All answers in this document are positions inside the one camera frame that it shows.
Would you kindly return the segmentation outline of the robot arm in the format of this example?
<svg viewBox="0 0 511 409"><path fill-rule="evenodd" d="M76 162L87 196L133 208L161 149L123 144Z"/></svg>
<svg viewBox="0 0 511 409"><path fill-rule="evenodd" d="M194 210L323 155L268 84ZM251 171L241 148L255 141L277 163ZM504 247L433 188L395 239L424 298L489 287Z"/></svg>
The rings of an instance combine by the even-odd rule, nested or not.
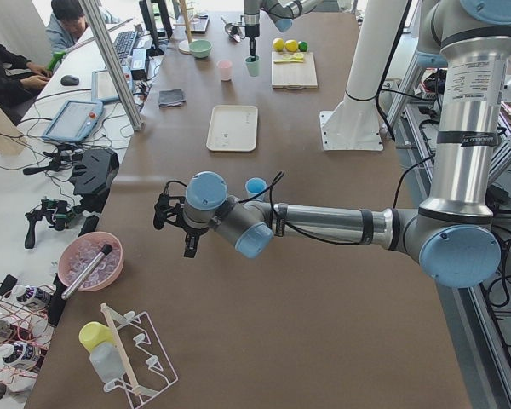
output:
<svg viewBox="0 0 511 409"><path fill-rule="evenodd" d="M320 0L294 0L282 5L277 0L244 0L241 23L249 39L249 62L256 61L256 39L260 36L260 12L265 12L280 32L292 26L293 19L312 12Z"/></svg>
<svg viewBox="0 0 511 409"><path fill-rule="evenodd" d="M319 207L381 210L393 201L401 169L392 142L380 152L326 151L318 115L341 99L350 73L359 27L350 14L312 13L298 19L289 36L306 40L313 51L316 89L280 90L271 85L271 42L277 30L261 21L258 50L261 74L244 66L246 43L227 39L227 13L214 12L206 38L213 49L206 60L177 53L166 57L158 86L181 88L183 107L155 109L148 163L160 181L185 184L198 172L213 170L232 193L244 195L251 177L283 180L274 188L278 202ZM214 153L206 147L212 109L217 105L258 109L258 136L249 153ZM184 234L166 226L150 229L148 243L134 252L130 266L152 289L174 294L229 293L274 297L337 295L385 291L402 285L428 289L429 278L407 256L377 245L337 246L302 238L275 238L256 258L234 250L217 233L205 234L197 255L186 258Z"/></svg>

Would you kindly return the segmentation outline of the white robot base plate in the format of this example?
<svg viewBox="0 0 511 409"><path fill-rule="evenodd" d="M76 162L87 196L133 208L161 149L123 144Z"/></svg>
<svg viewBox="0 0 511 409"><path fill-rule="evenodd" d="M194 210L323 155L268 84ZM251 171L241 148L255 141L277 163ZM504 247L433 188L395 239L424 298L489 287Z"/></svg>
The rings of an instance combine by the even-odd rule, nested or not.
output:
<svg viewBox="0 0 511 409"><path fill-rule="evenodd" d="M382 151L380 125L374 112L321 111L325 151Z"/></svg>

